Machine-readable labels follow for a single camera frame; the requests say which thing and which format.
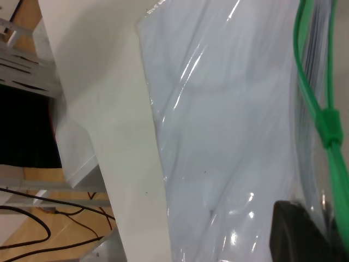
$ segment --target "green wire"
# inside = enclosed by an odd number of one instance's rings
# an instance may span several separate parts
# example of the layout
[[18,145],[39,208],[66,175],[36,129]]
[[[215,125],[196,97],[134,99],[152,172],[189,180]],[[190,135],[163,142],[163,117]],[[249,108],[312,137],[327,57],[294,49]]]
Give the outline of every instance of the green wire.
[[[306,0],[300,0],[296,20],[293,30],[293,50],[294,58],[299,75],[299,88],[303,94],[303,98],[309,109],[310,115],[314,121],[320,119],[321,125],[326,124],[323,112],[310,88],[308,80],[303,71],[300,61],[300,53],[298,47],[298,37],[300,29],[300,21],[302,19],[303,10]],[[336,8],[336,0],[333,0],[331,19],[328,33],[328,61],[327,61],[327,87],[326,100],[327,107],[334,109],[333,98],[333,34],[334,34],[334,14]],[[330,146],[327,148],[328,163],[330,169],[330,180],[332,195],[334,200],[334,213],[340,236],[343,240],[346,252],[349,254],[349,176],[343,155],[340,151],[340,145],[337,141],[331,140]]]
[[331,19],[328,32],[328,50],[327,50],[327,107],[334,108],[333,98],[333,34],[334,34],[334,14],[336,12],[337,0],[333,0]]
[[299,3],[296,20],[294,22],[294,29],[293,29],[293,52],[294,52],[294,59],[296,61],[296,66],[298,69],[298,75],[299,75],[299,81],[300,81],[300,90],[303,94],[304,100],[308,106],[308,109],[310,111],[310,115],[312,119],[315,121],[316,116],[321,114],[321,108],[318,105],[316,98],[309,86],[308,80],[306,79],[305,73],[303,71],[302,63],[300,61],[299,56],[299,48],[298,48],[298,34],[299,34],[299,28],[300,28],[300,21],[303,15],[303,10],[305,6],[305,0],[301,0]]

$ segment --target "transparent plastic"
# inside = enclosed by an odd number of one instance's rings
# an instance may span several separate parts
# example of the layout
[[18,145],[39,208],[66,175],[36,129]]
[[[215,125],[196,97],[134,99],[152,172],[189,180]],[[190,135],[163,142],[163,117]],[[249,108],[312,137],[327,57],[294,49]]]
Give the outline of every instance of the transparent plastic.
[[271,261],[290,200],[298,1],[165,0],[137,29],[164,173],[173,262]]

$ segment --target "cable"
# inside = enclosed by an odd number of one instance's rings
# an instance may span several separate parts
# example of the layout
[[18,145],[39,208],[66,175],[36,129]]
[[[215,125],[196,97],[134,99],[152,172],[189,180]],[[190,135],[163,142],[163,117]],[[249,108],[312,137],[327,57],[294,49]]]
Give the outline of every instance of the cable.
[[334,34],[334,14],[336,12],[337,1],[333,0],[331,18],[328,31],[328,49],[327,49],[327,107],[334,108],[333,98],[333,34]]
[[300,81],[299,87],[303,94],[304,100],[308,106],[310,115],[312,119],[315,120],[316,116],[319,116],[321,114],[321,109],[316,101],[316,98],[309,86],[308,80],[303,71],[302,63],[300,61],[299,47],[298,47],[298,34],[299,34],[300,21],[303,15],[304,6],[305,6],[305,0],[300,0],[297,15],[296,15],[296,20],[294,22],[294,29],[293,29],[293,52],[294,52],[294,60],[296,62],[296,66],[298,69],[298,75],[299,75],[299,81]]
[[[94,192],[92,195],[90,195],[89,192],[87,192],[87,194],[88,194],[88,197],[89,197],[90,199],[93,199],[93,197],[96,195],[96,192]],[[104,209],[102,209],[101,207],[99,207],[99,209],[100,209],[104,214],[106,214],[106,212],[104,211]],[[105,218],[107,219],[108,224],[109,224],[109,227],[110,227],[110,230],[112,231],[112,230],[113,230],[113,227],[111,226],[111,223],[110,223],[109,218],[108,218],[107,216],[106,216]]]
[[25,258],[25,257],[27,257],[29,255],[35,255],[35,254],[39,254],[39,253],[45,253],[45,252],[58,251],[58,250],[64,250],[64,249],[68,249],[68,248],[78,247],[78,246],[82,246],[82,245],[85,245],[85,244],[89,244],[89,243],[94,242],[94,241],[99,241],[102,238],[103,238],[103,236],[100,236],[100,237],[97,237],[95,239],[90,239],[90,240],[87,240],[87,241],[84,241],[84,242],[80,242],[80,243],[76,243],[76,244],[73,244],[73,245],[68,245],[68,246],[63,246],[63,247],[39,249],[39,250],[36,250],[36,251],[31,251],[31,252],[28,252],[28,253],[25,253],[25,254],[22,254],[22,255],[18,255],[18,256],[14,257],[14,258],[10,258],[8,260],[5,260],[4,262],[12,262],[12,261],[18,260],[20,258]]
[[33,214],[30,214],[27,211],[24,211],[22,209],[19,209],[17,207],[13,207],[13,206],[0,206],[0,209],[12,210],[14,212],[26,215],[26,216],[30,217],[31,219],[35,220],[37,223],[39,223],[47,232],[47,237],[44,238],[44,239],[28,241],[28,242],[23,242],[23,243],[8,245],[8,246],[1,246],[0,250],[14,248],[14,247],[29,246],[29,245],[32,245],[32,244],[42,243],[42,242],[45,242],[46,240],[48,240],[51,237],[51,231],[48,228],[48,226],[41,219],[39,219],[38,217],[34,216]]
[[[300,29],[300,21],[302,19],[302,14],[305,6],[305,0],[300,0],[300,4],[298,7],[296,20],[294,22],[294,30],[293,30],[293,51],[294,51],[294,59],[296,61],[296,66],[299,75],[299,88],[303,94],[304,100],[309,109],[310,115],[315,121],[319,120],[320,126],[316,126],[319,135],[321,136],[321,129],[324,128],[324,116],[322,115],[321,108],[316,101],[314,94],[310,88],[308,80],[306,79],[305,73],[303,71],[302,64],[300,62],[300,53],[298,47],[298,36]],[[332,10],[331,10],[331,18],[328,32],[328,61],[327,61],[327,89],[326,89],[326,97],[327,97],[327,111],[331,111],[334,113],[334,99],[333,99],[333,34],[334,34],[334,15],[336,9],[336,0],[333,0]],[[339,113],[337,113],[338,119],[333,119],[331,128],[334,128],[337,132],[336,138],[340,140],[342,137],[341,129],[340,129],[340,119]],[[340,142],[331,139],[329,145],[325,148],[327,150],[328,163],[330,169],[330,180],[331,180],[331,188],[332,195],[334,201],[334,213],[335,219],[337,222],[337,226],[339,229],[339,234],[342,238],[344,247],[346,252],[349,254],[349,177],[348,170],[346,164],[343,159],[343,155],[340,151]]]
[[21,195],[23,197],[28,197],[28,198],[35,198],[35,199],[48,201],[48,202],[52,202],[52,203],[80,207],[81,209],[90,210],[92,212],[98,213],[98,214],[103,215],[103,216],[107,216],[108,218],[111,218],[111,219],[115,220],[114,217],[112,217],[112,216],[110,216],[108,214],[104,214],[101,211],[98,211],[96,209],[92,209],[92,208],[87,207],[87,206],[82,206],[82,205],[79,205],[79,204],[69,203],[69,202],[60,201],[60,200],[56,200],[56,199],[43,198],[41,196],[36,196],[36,195],[29,195],[29,194],[26,194],[26,193],[21,193],[21,192],[17,192],[17,191],[6,189],[6,188],[0,188],[0,191],[7,192],[7,193],[12,193],[12,194],[15,194],[15,195]]
[[[90,196],[89,192],[87,192],[87,193],[88,193],[88,196],[89,196],[90,199],[93,199],[94,196],[96,195],[96,192],[94,192],[94,193],[92,194],[92,196]],[[73,213],[67,213],[67,212],[63,212],[63,211],[58,211],[58,210],[56,210],[55,213],[56,213],[56,214],[66,215],[66,216],[74,216],[74,215],[80,214],[82,211],[84,211],[84,209],[80,209],[80,210],[78,210],[78,211],[76,211],[76,212],[73,212]]]
[[76,221],[75,219],[73,219],[73,218],[71,218],[71,217],[69,217],[69,216],[67,216],[67,215],[65,215],[65,216],[68,217],[69,219],[71,219],[71,220],[72,220],[73,222],[75,222],[76,224],[78,224],[78,225],[80,225],[80,226],[82,226],[82,227],[88,229],[88,230],[91,231],[92,233],[94,233],[94,234],[96,235],[96,237],[99,237],[99,236],[97,235],[97,233],[96,233],[92,228],[89,228],[88,226],[86,226],[86,225],[84,225],[84,224],[82,224],[82,223]]

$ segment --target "black object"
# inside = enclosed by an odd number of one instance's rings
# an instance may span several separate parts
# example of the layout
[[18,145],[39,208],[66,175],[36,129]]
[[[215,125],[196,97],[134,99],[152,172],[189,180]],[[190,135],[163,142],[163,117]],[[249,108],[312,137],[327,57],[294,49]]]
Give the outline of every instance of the black object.
[[273,262],[342,262],[308,213],[289,201],[274,204],[270,252]]
[[49,98],[0,85],[0,164],[61,168]]

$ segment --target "green cable tie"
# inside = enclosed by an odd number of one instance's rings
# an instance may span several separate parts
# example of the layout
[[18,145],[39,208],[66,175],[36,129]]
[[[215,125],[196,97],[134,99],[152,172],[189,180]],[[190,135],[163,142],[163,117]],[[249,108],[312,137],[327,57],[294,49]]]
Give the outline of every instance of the green cable tie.
[[342,145],[344,135],[338,110],[330,108],[323,109],[315,117],[315,127],[325,149],[331,147],[334,141],[339,146]]

